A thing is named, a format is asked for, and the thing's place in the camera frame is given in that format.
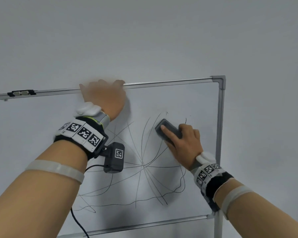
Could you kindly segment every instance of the forearm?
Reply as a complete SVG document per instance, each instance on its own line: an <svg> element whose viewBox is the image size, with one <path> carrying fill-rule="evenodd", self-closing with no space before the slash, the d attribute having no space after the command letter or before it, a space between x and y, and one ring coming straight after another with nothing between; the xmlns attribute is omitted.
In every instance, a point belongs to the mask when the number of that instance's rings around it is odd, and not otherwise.
<svg viewBox="0 0 298 238"><path fill-rule="evenodd" d="M227 194L242 185L235 179L229 180L216 192L215 202L221 208ZM255 192L234 200L227 216L243 238L298 237L298 222Z"/></svg>
<svg viewBox="0 0 298 238"><path fill-rule="evenodd" d="M85 152L64 140L52 144L37 159L68 165L82 173L87 166ZM79 183L66 176L39 170L23 172L0 196L0 238L56 237L78 189Z"/></svg>

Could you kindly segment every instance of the hand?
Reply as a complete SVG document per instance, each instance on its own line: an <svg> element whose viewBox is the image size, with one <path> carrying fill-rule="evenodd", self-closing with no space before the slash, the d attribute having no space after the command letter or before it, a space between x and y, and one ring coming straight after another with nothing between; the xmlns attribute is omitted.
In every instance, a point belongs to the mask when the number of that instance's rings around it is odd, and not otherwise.
<svg viewBox="0 0 298 238"><path fill-rule="evenodd" d="M166 141L167 146L171 150L175 159L188 170L194 163L196 156L203 152L200 142L200 132L193 129L191 125L180 124L179 128L182 132L182 139L179 139L174 133L161 125L163 133L171 139L175 147Z"/></svg>
<svg viewBox="0 0 298 238"><path fill-rule="evenodd" d="M125 105L126 92L122 88L124 83L123 80L116 80L110 85L100 79L98 82L89 83L87 87L83 84L80 84L79 87L84 101L100 106L102 111L113 121Z"/></svg>

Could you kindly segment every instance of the person's left arm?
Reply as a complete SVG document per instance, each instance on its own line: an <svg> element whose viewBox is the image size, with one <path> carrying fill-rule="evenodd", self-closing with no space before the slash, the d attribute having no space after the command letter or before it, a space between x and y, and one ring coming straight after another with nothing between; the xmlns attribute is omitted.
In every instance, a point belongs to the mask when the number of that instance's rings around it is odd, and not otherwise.
<svg viewBox="0 0 298 238"><path fill-rule="evenodd" d="M99 80L80 87L84 100L100 106L113 120L124 106L123 84L122 80L113 85ZM53 143L37 160L54 161L82 173L87 166L86 153L66 140ZM40 170L23 172L0 196L0 238L56 237L78 190L78 181L66 176Z"/></svg>

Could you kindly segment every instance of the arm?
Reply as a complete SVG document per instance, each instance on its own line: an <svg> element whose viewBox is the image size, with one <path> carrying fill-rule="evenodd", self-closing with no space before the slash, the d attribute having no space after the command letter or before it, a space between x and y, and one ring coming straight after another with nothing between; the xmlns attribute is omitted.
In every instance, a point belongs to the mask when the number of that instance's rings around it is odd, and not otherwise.
<svg viewBox="0 0 298 238"><path fill-rule="evenodd" d="M195 157L203 152L200 134L190 125L180 124L179 127L183 133L182 139L178 139L164 126L161 129L175 144L174 147L167 143L174 157L190 170ZM214 201L221 208L227 194L242 185L230 179L216 191ZM298 237L298 222L255 192L246 193L234 200L228 208L227 216L242 237Z"/></svg>
<svg viewBox="0 0 298 238"><path fill-rule="evenodd" d="M124 106L123 83L117 80L109 86L100 80L80 87L84 100L102 107L113 120ZM82 173L87 166L85 152L66 140L53 143L37 159L68 165ZM66 176L40 170L23 172L0 196L0 238L56 237L78 189L79 183Z"/></svg>

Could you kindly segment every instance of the gray plastic corner cap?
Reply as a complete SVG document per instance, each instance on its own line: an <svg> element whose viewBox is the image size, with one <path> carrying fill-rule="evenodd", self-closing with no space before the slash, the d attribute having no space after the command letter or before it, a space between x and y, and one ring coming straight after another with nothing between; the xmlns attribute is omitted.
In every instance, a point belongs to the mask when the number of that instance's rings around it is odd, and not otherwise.
<svg viewBox="0 0 298 238"><path fill-rule="evenodd" d="M219 75L219 76L211 76L213 82L219 83L219 88L222 90L225 90L226 88L226 76L225 75Z"/></svg>

